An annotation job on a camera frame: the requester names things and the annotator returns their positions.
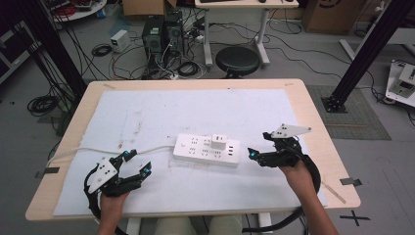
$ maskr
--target table leg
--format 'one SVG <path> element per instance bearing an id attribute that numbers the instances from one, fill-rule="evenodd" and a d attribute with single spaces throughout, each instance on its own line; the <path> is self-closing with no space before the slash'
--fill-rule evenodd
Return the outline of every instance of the table leg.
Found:
<path id="1" fill-rule="evenodd" d="M 356 54 L 354 53 L 353 49 L 350 47 L 348 42 L 345 39 L 340 39 L 340 44 L 342 44 L 343 48 L 347 52 L 348 56 L 354 60 Z"/>
<path id="2" fill-rule="evenodd" d="M 271 213 L 269 213 L 269 212 L 259 213 L 258 214 L 258 223 L 259 223 L 259 227 L 267 227 L 267 226 L 272 225 Z M 261 234 L 265 234 L 265 233 L 274 234 L 273 231 L 262 232 Z"/>
<path id="3" fill-rule="evenodd" d="M 266 55 L 265 48 L 262 44 L 263 34 L 265 34 L 265 28 L 266 28 L 266 21 L 268 18 L 269 9 L 264 9 L 262 12 L 262 19 L 260 24 L 260 30 L 258 36 L 255 37 L 255 45 L 256 49 L 258 50 L 259 57 L 262 63 L 262 66 L 268 66 L 270 65 L 268 55 Z"/>
<path id="4" fill-rule="evenodd" d="M 208 32 L 208 9 L 205 10 L 204 51 L 205 51 L 205 64 L 207 67 L 211 67 L 213 65 L 213 60 L 211 59 L 209 32 Z"/>
<path id="5" fill-rule="evenodd" d="M 140 217 L 128 218 L 126 233 L 131 234 L 131 235 L 135 235 L 135 234 L 139 235 L 140 234 L 140 226 L 141 226 L 141 218 Z"/>

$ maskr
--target wooden table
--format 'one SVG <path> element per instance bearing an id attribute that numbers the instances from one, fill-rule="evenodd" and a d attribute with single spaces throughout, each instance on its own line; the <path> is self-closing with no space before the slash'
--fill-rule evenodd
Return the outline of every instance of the wooden table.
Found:
<path id="1" fill-rule="evenodd" d="M 311 133 L 303 135 L 308 153 L 317 164 L 327 199 L 327 209 L 352 209 L 360 199 L 352 185 L 344 186 L 340 179 L 348 178 L 339 154 L 318 115 L 312 100 L 299 79 L 206 79 L 206 80 L 140 80 L 96 81 L 89 84 L 56 155 L 79 147 L 82 135 L 94 115 L 100 97 L 107 90 L 198 90 L 198 89 L 284 89 L 296 115 L 298 125 L 312 126 Z M 28 220 L 56 220 L 78 217 L 56 217 L 53 211 L 58 203 L 65 177 L 74 154 L 51 162 L 58 173 L 45 174 L 26 212 Z"/>
<path id="2" fill-rule="evenodd" d="M 260 23 L 260 30 L 254 39 L 254 44 L 259 53 L 261 64 L 264 67 L 270 65 L 265 48 L 262 44 L 266 23 L 268 21 L 269 9 L 288 9 L 299 6 L 297 1 L 287 2 L 285 0 L 266 0 L 264 3 L 260 3 L 258 0 L 201 3 L 201 0 L 195 0 L 195 4 L 198 8 L 205 10 L 204 51 L 207 67 L 213 65 L 209 44 L 209 23 Z"/>

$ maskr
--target white cable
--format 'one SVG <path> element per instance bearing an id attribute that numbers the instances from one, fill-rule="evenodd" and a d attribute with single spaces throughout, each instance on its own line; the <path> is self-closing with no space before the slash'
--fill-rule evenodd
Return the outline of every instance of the white cable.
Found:
<path id="1" fill-rule="evenodd" d="M 155 150 L 158 149 L 162 149 L 162 148 L 174 148 L 174 145 L 163 145 L 163 146 L 158 146 L 156 148 L 152 148 L 152 149 L 148 149 L 148 150 L 144 150 L 141 152 L 137 152 L 137 155 L 142 155 L 142 154 L 147 154 L 149 152 L 153 152 Z M 96 148 L 92 148 L 92 147 L 79 147 L 79 148 L 75 148 L 75 149 L 71 149 L 71 150 L 67 150 L 63 153 L 60 153 L 59 155 L 55 155 L 53 158 L 51 158 L 48 163 L 46 164 L 46 167 L 49 166 L 49 164 L 57 159 L 60 159 L 68 154 L 71 154 L 73 152 L 77 152 L 79 150 L 91 150 L 91 151 L 96 151 L 96 152 L 101 152 L 101 153 L 107 153 L 107 154 L 115 154 L 115 155 L 120 155 L 122 154 L 122 152 L 118 152 L 118 151 L 110 151 L 110 150 L 103 150 L 103 149 L 96 149 Z"/>

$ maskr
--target power cord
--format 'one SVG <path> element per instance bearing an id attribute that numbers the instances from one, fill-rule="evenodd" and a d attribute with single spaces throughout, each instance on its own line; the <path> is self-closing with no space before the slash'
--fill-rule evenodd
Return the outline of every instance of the power cord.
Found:
<path id="1" fill-rule="evenodd" d="M 174 148 L 174 145 L 163 145 L 163 146 L 158 146 L 158 147 L 155 147 L 155 148 L 143 150 L 141 152 L 137 152 L 137 155 L 147 154 L 147 153 L 150 153 L 150 152 L 153 152 L 153 151 L 156 151 L 156 150 L 159 150 L 159 149 L 163 149 L 163 148 L 170 148 L 170 149 L 172 149 L 172 148 Z M 54 161 L 56 159 L 60 159 L 60 158 L 62 158 L 64 156 L 67 156 L 69 154 L 75 153 L 75 152 L 77 152 L 79 150 L 90 150 L 90 151 L 96 151 L 96 152 L 100 152 L 100 153 L 108 153 L 108 154 L 116 154 L 116 155 L 119 155 L 119 154 L 122 153 L 120 151 L 111 151 L 111 150 L 97 149 L 97 148 L 93 148 L 93 147 L 79 147 L 79 148 L 67 150 L 67 151 L 65 151 L 63 153 L 60 153 L 59 155 L 55 155 L 53 158 L 49 159 L 48 163 L 46 164 L 46 167 L 48 167 L 49 164 L 52 161 Z"/>
<path id="2" fill-rule="evenodd" d="M 58 107 L 59 98 L 57 96 L 46 95 L 34 98 L 27 104 L 27 110 L 35 117 L 42 117 L 51 113 Z"/>
<path id="3" fill-rule="evenodd" d="M 202 215 L 202 219 L 204 220 L 205 229 L 207 230 L 207 233 L 209 233 L 209 231 L 208 231 L 208 224 L 207 224 L 207 221 L 206 221 L 204 215 Z"/>
<path id="4" fill-rule="evenodd" d="M 247 214 L 245 214 L 245 218 L 247 219 L 248 227 L 251 229 L 250 219 L 248 218 L 248 215 Z"/>
<path id="5" fill-rule="evenodd" d="M 112 51 L 113 47 L 110 44 L 103 43 L 92 48 L 91 53 L 94 57 L 104 57 L 110 54 Z"/>
<path id="6" fill-rule="evenodd" d="M 187 71 L 187 70 L 183 70 L 184 68 L 188 68 L 190 67 L 191 70 Z M 181 76 L 191 76 L 191 75 L 195 75 L 196 73 L 198 73 L 199 71 L 199 66 L 198 64 L 194 63 L 194 62 L 184 62 L 183 64 L 181 64 L 178 68 L 177 68 L 177 72 L 179 73 L 179 75 Z"/>

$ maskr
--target white device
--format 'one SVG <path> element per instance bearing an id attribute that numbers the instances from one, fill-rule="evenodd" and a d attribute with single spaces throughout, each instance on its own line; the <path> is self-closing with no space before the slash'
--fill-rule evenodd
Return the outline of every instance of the white device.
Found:
<path id="1" fill-rule="evenodd" d="M 281 126 L 271 133 L 272 138 L 290 138 L 296 135 L 305 134 L 311 131 L 311 127 L 303 127 L 297 125 L 281 124 Z"/>
<path id="2" fill-rule="evenodd" d="M 225 135 L 179 134 L 173 155 L 177 160 L 236 167 L 240 158 L 240 145 L 239 141 L 228 139 Z"/>
<path id="3" fill-rule="evenodd" d="M 405 65 L 399 77 L 396 77 L 393 81 L 389 91 L 409 98 L 415 92 L 415 66 Z"/>
<path id="4" fill-rule="evenodd" d="M 125 48 L 127 48 L 131 44 L 128 32 L 123 29 L 120 30 L 116 35 L 114 35 L 111 38 L 111 43 L 113 44 L 114 51 L 121 53 L 125 50 Z"/>

